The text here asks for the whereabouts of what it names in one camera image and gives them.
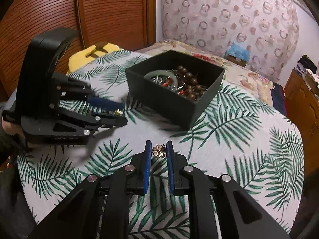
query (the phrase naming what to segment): wooden cabinet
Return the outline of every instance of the wooden cabinet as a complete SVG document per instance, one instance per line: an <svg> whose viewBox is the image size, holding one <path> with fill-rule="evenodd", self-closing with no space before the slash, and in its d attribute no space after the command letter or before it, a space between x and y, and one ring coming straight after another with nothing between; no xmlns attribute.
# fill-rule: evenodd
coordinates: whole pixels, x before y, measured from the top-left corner
<svg viewBox="0 0 319 239"><path fill-rule="evenodd" d="M305 175L319 167L319 102L295 70L285 86L287 117L298 127L305 155Z"/></svg>
<svg viewBox="0 0 319 239"><path fill-rule="evenodd" d="M10 96L17 87L24 55L34 36L56 27L79 31L55 69L66 73L70 56L97 42L127 50L153 44L155 8L155 0L14 0L0 21L3 88Z"/></svg>

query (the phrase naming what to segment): bedspread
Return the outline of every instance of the bedspread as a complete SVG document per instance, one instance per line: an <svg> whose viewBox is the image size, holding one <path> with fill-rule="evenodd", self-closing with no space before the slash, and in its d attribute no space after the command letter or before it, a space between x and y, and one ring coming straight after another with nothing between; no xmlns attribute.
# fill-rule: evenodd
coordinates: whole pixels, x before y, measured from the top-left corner
<svg viewBox="0 0 319 239"><path fill-rule="evenodd" d="M271 89L273 89L274 86L271 81L222 57L215 56L176 40L159 41L154 45L138 50L137 52L155 56L168 50L183 52L225 68L224 80L246 90L264 103L273 106Z"/></svg>
<svg viewBox="0 0 319 239"><path fill-rule="evenodd" d="M289 232L304 172L296 126L254 97L257 86L255 91L247 90L226 79L195 126L181 131L128 94L125 69L147 57L125 50L112 52L71 74L90 82L100 96L122 102L128 123L121 128L100 128L86 146L42 147L18 156L21 183L36 222L87 175L110 175L128 164L149 139L153 145L172 140L176 152L208 175L228 173ZM211 60L233 67L219 58ZM100 110L79 101L61 101L60 106L82 114ZM133 196L130 202L130 238L189 238L188 197L171 195L167 177L166 158L152 158L148 194Z"/></svg>

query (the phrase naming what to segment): black box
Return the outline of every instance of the black box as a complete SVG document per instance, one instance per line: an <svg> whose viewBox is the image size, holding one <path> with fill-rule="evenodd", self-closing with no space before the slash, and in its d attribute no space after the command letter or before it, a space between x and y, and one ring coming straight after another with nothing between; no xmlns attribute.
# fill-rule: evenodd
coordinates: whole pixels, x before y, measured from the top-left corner
<svg viewBox="0 0 319 239"><path fill-rule="evenodd" d="M144 78L151 71L177 69L180 65L194 75L198 73L198 84L209 87L198 101L184 98ZM130 95L185 130L194 125L215 97L224 73L225 70L219 66L173 50L126 69Z"/></svg>

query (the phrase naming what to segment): gold flower charm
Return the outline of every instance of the gold flower charm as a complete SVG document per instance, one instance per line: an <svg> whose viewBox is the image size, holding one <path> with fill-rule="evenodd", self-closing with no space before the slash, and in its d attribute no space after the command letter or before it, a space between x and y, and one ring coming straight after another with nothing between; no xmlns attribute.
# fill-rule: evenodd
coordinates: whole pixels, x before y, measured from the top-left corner
<svg viewBox="0 0 319 239"><path fill-rule="evenodd" d="M155 157L165 157L166 156L166 147L164 145L156 145L152 149L152 153Z"/></svg>

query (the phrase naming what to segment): wardrobe door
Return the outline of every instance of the wardrobe door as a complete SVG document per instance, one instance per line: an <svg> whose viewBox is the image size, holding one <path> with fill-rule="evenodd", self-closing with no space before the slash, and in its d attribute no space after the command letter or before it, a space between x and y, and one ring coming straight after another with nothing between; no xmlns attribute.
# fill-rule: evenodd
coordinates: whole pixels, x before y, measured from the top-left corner
<svg viewBox="0 0 319 239"><path fill-rule="evenodd" d="M0 22L0 80L8 95L17 86L31 39L56 27L78 29L74 0L14 0ZM82 44L77 37L59 60L56 71L66 73L69 57Z"/></svg>
<svg viewBox="0 0 319 239"><path fill-rule="evenodd" d="M78 5L86 47L99 41L127 50L147 45L146 0L78 0Z"/></svg>

